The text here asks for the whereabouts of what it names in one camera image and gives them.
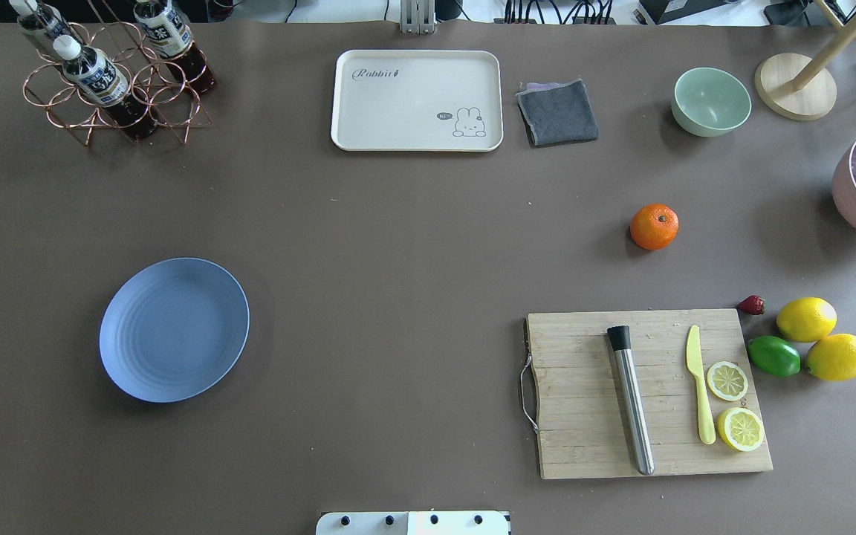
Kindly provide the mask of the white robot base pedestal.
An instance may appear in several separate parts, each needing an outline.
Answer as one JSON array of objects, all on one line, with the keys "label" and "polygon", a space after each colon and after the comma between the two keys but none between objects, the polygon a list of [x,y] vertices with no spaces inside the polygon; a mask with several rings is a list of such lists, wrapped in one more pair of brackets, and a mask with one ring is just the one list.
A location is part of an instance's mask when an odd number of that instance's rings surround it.
[{"label": "white robot base pedestal", "polygon": [[480,510],[329,512],[316,534],[510,534],[509,512]]}]

